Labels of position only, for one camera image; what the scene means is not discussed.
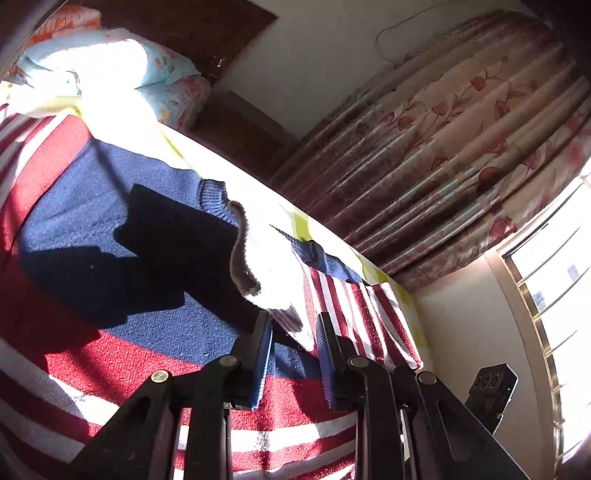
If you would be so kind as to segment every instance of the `wire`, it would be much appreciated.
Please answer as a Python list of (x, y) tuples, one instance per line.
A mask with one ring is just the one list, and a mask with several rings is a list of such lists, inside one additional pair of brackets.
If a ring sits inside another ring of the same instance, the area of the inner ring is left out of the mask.
[(437, 8), (437, 7), (443, 7), (443, 6), (448, 5), (450, 3), (452, 3), (452, 2), (450, 1), (450, 2), (443, 2), (443, 3), (440, 3), (440, 4), (436, 4), (436, 5), (431, 5), (430, 7), (427, 7), (425, 9), (421, 10), (420, 12), (417, 12), (414, 15), (411, 15), (408, 18), (405, 18), (404, 20), (401, 20), (400, 22), (398, 22), (398, 23), (396, 23), (394, 25), (391, 25), (389, 27), (386, 27), (386, 28), (383, 28), (382, 30), (380, 30), (378, 32), (378, 34), (375, 36), (374, 46), (375, 46), (376, 50), (378, 51), (378, 55), (381, 57), (381, 59), (382, 60), (385, 60), (385, 61), (389, 61), (389, 62), (394, 61), (394, 59), (387, 59), (384, 56), (384, 51), (382, 50), (382, 47), (379, 45), (379, 38), (382, 36), (382, 34), (386, 33), (389, 30), (393, 30), (394, 28), (397, 28), (400, 25), (405, 24), (406, 22), (410, 22), (412, 19), (418, 17), (419, 15), (422, 15), (423, 13), (428, 12), (429, 10), (433, 10), (434, 8)]

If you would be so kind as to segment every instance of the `white stripe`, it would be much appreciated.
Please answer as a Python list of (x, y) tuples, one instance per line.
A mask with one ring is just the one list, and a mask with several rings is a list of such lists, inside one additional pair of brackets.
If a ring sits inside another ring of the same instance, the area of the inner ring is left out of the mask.
[(37, 132), (34, 138), (21, 150), (17, 161), (12, 165), (7, 173), (6, 178), (0, 184), (0, 207), (6, 201), (8, 194), (17, 181), (17, 177), (21, 174), (22, 169), (35, 153), (35, 150), (46, 140), (60, 123), (66, 118), (66, 114), (57, 115), (49, 124), (47, 124), (40, 132)]
[(349, 305), (349, 296), (347, 292), (345, 292), (344, 283), (340, 280), (336, 280), (333, 282), (335, 284), (335, 292), (337, 299), (340, 304), (340, 311), (343, 312), (343, 316), (345, 317), (345, 322), (347, 323), (347, 329), (349, 330), (349, 337), (355, 346), (355, 351), (359, 354), (363, 354), (363, 352), (359, 351), (359, 347), (357, 346), (357, 342), (355, 341), (355, 333), (353, 331), (353, 311)]
[[(349, 413), (335, 420), (282, 427), (271, 431), (232, 430), (233, 452), (277, 452), (283, 448), (312, 443), (332, 437), (355, 425), (357, 413)], [(189, 426), (181, 425), (178, 448), (187, 449)]]
[(39, 125), (41, 120), (36, 120), (33, 124), (24, 130), (18, 137), (16, 137), (12, 142), (8, 144), (8, 146), (0, 152), (0, 170), (2, 170), (6, 164), (10, 161), (14, 152), (21, 146), (21, 144), (25, 141), (26, 137), (33, 131), (33, 129)]
[(332, 303), (332, 295), (330, 294), (329, 284), (326, 280), (326, 275), (319, 271), (318, 276), (320, 278), (320, 286), (322, 287), (322, 296), (324, 297), (324, 303), (326, 305), (326, 309), (329, 311), (330, 320), (332, 321), (335, 333), (337, 335), (343, 336), (343, 334), (340, 331), (339, 319), (336, 317), (335, 306)]
[[(6, 112), (10, 107), (6, 107), (2, 113)], [(3, 120), (6, 120), (7, 117), (9, 117), (12, 114), (6, 114), (4, 116), (4, 118), (0, 119), (0, 123)], [(13, 118), (12, 120), (10, 120), (8, 122), (7, 125), (4, 126), (4, 128), (2, 128), (2, 130), (0, 130), (0, 141), (4, 140), (8, 135), (10, 135), (12, 132), (15, 131), (15, 129), (17, 129), (18, 127), (20, 127), (24, 122), (30, 120), (31, 117), (30, 116), (26, 116), (26, 115), (17, 115), (15, 118)]]
[(318, 456), (299, 462), (286, 463), (273, 470), (250, 470), (234, 472), (235, 480), (285, 479), (313, 472), (329, 465), (345, 455), (355, 451), (355, 440), (339, 445), (337, 448), (321, 453)]
[(324, 480), (339, 480), (341, 478), (346, 477), (349, 473), (351, 473), (353, 470), (355, 470), (355, 464), (351, 463), (351, 465), (346, 466), (345, 468), (331, 473), (330, 475), (326, 475), (324, 477), (322, 477)]
[(18, 480), (46, 480), (44, 477), (39, 475), (37, 472), (31, 470), (31, 468), (24, 464), (22, 460), (17, 457), (17, 454), (12, 451), (10, 445), (4, 435), (0, 433), (0, 455), (2, 455), (6, 463), (9, 465), (13, 474)]
[(351, 287), (350, 283), (345, 283), (345, 292), (349, 296), (349, 301), (351, 303), (351, 310), (353, 312), (353, 321), (355, 322), (355, 326), (357, 327), (357, 333), (361, 338), (361, 343), (363, 344), (363, 349), (365, 352), (360, 352), (360, 355), (365, 355), (367, 358), (371, 358), (373, 360), (375, 358), (374, 352), (371, 349), (371, 342), (369, 341), (369, 335), (367, 330), (365, 330), (365, 325), (363, 324), (363, 316), (359, 311), (359, 306), (357, 305), (357, 301), (355, 300), (355, 294), (353, 293), (353, 288)]
[(0, 338), (0, 370), (22, 388), (80, 419), (103, 426), (119, 408), (114, 403), (87, 395), (57, 378), (18, 353)]
[(378, 334), (379, 342), (382, 345), (382, 352), (384, 352), (384, 365), (386, 366), (386, 369), (392, 371), (394, 369), (394, 362), (392, 361), (392, 357), (390, 357), (390, 353), (386, 347), (386, 341), (382, 333), (382, 320), (380, 316), (378, 316), (378, 311), (376, 310), (375, 305), (369, 298), (368, 290), (371, 290), (371, 288), (361, 287), (363, 299), (365, 300), (366, 307), (369, 310), (369, 314), (371, 315), (371, 319), (374, 323), (374, 328)]
[(52, 432), (23, 417), (2, 399), (0, 399), (0, 423), (6, 425), (26, 444), (62, 462), (71, 462), (84, 447), (83, 443)]

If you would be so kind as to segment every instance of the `pink curtain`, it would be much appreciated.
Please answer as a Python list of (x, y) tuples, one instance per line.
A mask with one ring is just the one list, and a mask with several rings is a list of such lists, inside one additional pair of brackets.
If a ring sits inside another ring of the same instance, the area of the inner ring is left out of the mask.
[(587, 80), (552, 31), (472, 19), (315, 127), (273, 186), (409, 291), (530, 220), (591, 154)]

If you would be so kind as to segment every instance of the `black plastic part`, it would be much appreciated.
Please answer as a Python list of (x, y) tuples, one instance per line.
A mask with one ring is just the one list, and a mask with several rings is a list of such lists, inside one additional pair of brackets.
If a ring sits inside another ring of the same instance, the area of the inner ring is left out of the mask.
[(162, 383), (147, 379), (74, 458), (67, 480), (166, 478), (180, 415), (171, 405), (172, 383), (172, 375)]
[(468, 393), (466, 408), (494, 433), (515, 391), (518, 377), (507, 364), (481, 368)]
[[(316, 337), (327, 402), (334, 410), (359, 411), (355, 478), (402, 480), (404, 461), (398, 409), (388, 371), (358, 356), (349, 339), (335, 334), (327, 313), (317, 318)], [(365, 362), (353, 364), (352, 359)]]
[(353, 342), (335, 334), (328, 313), (316, 319), (316, 340), (324, 397), (335, 411), (351, 411), (363, 406), (363, 382), (351, 375), (347, 360), (357, 355)]
[(411, 412), (417, 479), (528, 479), (483, 424), (439, 379), (433, 384), (423, 383), (407, 365), (396, 367), (391, 378), (397, 400), (400, 403), (404, 398), (405, 407)]
[(241, 336), (232, 348), (232, 355), (240, 359), (241, 371), (226, 388), (226, 401), (236, 410), (253, 410), (261, 401), (273, 339), (268, 315), (261, 310), (252, 333)]
[(271, 319), (258, 316), (252, 334), (200, 371), (147, 379), (74, 458), (66, 480), (165, 480), (173, 471), (183, 408), (191, 407), (184, 478), (232, 475), (230, 408), (253, 408), (265, 383)]

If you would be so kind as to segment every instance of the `screw head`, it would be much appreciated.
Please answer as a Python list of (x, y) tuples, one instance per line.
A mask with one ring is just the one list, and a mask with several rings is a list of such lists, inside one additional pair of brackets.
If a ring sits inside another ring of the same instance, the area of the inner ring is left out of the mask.
[(234, 355), (224, 355), (220, 358), (220, 365), (223, 367), (233, 367), (238, 363), (238, 358)]
[(418, 375), (418, 379), (425, 385), (434, 385), (437, 382), (437, 377), (431, 372), (421, 372)]
[(356, 355), (349, 359), (349, 363), (352, 367), (365, 368), (369, 365), (369, 359), (364, 356)]
[(168, 380), (168, 372), (166, 370), (156, 370), (150, 377), (154, 383), (162, 383)]

